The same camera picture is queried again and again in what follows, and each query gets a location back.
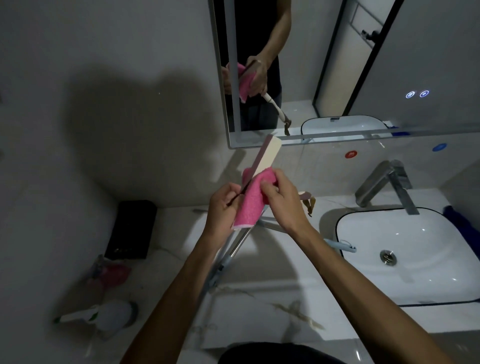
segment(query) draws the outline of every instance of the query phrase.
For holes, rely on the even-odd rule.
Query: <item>pink cloth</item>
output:
[[[230,63],[227,64],[227,68],[230,71]],[[245,66],[243,64],[237,63],[237,68],[238,68],[238,74],[239,77],[242,75],[242,73],[245,71]],[[245,78],[242,79],[239,85],[239,94],[240,94],[240,101],[242,103],[245,103],[248,98],[248,92],[250,91],[250,84],[252,83],[253,78],[255,77],[257,72],[252,72],[251,74],[245,76]]]
[[[242,180],[248,175],[250,168],[245,168],[242,173]],[[245,198],[240,209],[237,211],[235,221],[232,229],[238,230],[243,228],[251,228],[255,225],[262,214],[265,205],[268,205],[268,198],[260,189],[260,182],[267,180],[276,184],[276,176],[272,167],[269,167],[259,174],[257,174],[250,182],[247,191],[245,191]]]

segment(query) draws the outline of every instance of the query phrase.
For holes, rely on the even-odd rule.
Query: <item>chrome faucet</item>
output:
[[[412,188],[403,163],[399,160],[384,160],[368,176],[367,180],[355,192],[355,201],[360,207],[366,207],[372,198],[390,182],[403,208],[409,215],[419,215],[407,190]]]

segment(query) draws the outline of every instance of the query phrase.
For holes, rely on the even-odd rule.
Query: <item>bathroom mirror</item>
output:
[[[232,148],[480,131],[473,0],[210,4]]]

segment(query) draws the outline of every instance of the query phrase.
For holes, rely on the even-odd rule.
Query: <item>forearm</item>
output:
[[[317,231],[312,228],[292,237],[376,363],[452,363],[422,327],[330,248]]]
[[[217,249],[201,237],[121,363],[176,363]]]
[[[288,4],[284,4],[284,9],[281,9],[277,23],[275,24],[272,32],[270,33],[270,38],[258,54],[259,58],[265,61],[267,69],[270,68],[270,65],[274,59],[278,56],[283,46],[287,42],[288,35],[290,34],[290,29],[292,26],[292,16],[290,11],[290,1],[286,1]]]

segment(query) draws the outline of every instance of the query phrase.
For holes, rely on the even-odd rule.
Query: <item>metal drain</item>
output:
[[[380,259],[387,266],[394,266],[396,264],[396,256],[390,250],[382,250],[380,252]]]

